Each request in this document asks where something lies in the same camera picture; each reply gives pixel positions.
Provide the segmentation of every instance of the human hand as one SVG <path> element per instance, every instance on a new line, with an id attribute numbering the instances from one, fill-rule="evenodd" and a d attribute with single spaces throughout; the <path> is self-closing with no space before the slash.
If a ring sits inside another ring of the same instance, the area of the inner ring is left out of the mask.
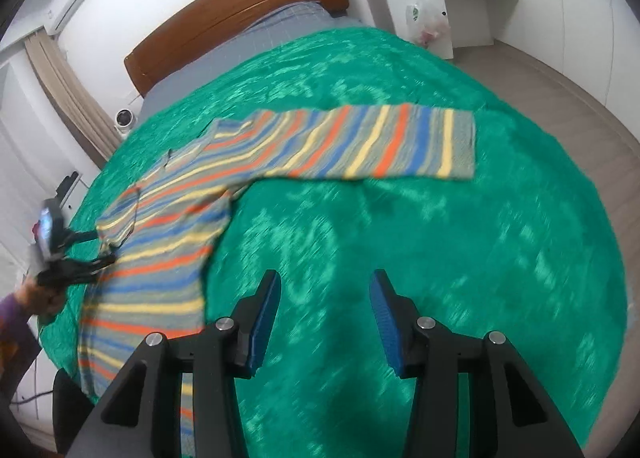
<path id="1" fill-rule="evenodd" d="M 55 315 L 65 306 L 66 290 L 41 287 L 34 278 L 27 276 L 20 288 L 14 292 L 14 297 L 29 317 Z"/>

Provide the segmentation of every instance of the sweater sleeve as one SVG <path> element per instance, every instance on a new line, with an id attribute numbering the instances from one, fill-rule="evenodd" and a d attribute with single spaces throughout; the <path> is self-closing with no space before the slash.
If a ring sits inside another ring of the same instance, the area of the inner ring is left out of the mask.
<path id="1" fill-rule="evenodd" d="M 14 294 L 0 301 L 0 391 L 9 398 L 40 352 L 28 320 Z"/>

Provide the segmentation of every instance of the green bedspread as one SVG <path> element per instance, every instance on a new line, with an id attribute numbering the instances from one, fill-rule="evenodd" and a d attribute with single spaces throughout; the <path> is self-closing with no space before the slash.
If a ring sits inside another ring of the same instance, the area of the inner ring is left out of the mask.
<path id="1" fill-rule="evenodd" d="M 401 102 L 475 112 L 474 180 L 260 181 L 238 201 L 206 269 L 209 321 L 252 293 L 265 269 L 282 275 L 265 365 L 237 381 L 250 455 L 400 456 L 414 384 L 386 365 L 367 293 L 376 268 L 454 331 L 505 332 L 584 444 L 626 324 L 623 265 L 598 194 L 554 138 L 386 32 L 301 38 L 155 115 L 108 162 L 73 227 L 91 229 L 160 155 L 214 117 Z M 73 249 L 85 258 L 95 250 Z M 42 330 L 47 354 L 71 374 L 82 292 L 69 289 L 65 310 Z"/>

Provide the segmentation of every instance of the blue gripper pad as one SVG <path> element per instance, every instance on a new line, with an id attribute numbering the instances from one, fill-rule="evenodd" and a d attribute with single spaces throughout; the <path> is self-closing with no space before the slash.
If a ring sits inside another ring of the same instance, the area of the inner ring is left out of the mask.
<path id="1" fill-rule="evenodd" d="M 369 297 L 378 324 L 382 347 L 385 349 L 386 361 L 394 369 L 396 375 L 401 376 L 404 371 L 404 359 L 402 359 L 400 330 L 385 297 L 383 285 L 375 274 L 369 285 Z"/>
<path id="2" fill-rule="evenodd" d="M 249 336 L 250 343 L 247 368 L 251 375 L 254 375 L 258 368 L 262 366 L 264 355 L 267 352 L 269 337 L 271 336 L 271 329 L 273 328 L 278 305 L 280 304 L 282 284 L 278 273 L 273 273 L 273 279 L 271 279 L 268 287 L 264 301 L 260 306 L 254 328 Z"/>

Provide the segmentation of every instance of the gray bed sheet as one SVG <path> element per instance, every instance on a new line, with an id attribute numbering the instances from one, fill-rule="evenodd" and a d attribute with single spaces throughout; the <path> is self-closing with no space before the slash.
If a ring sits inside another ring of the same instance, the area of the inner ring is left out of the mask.
<path id="1" fill-rule="evenodd" d="M 261 52 L 313 32 L 362 26 L 361 22 L 348 16 L 333 18 L 316 2 L 297 2 L 280 7 L 156 83 L 146 94 L 138 124 Z"/>

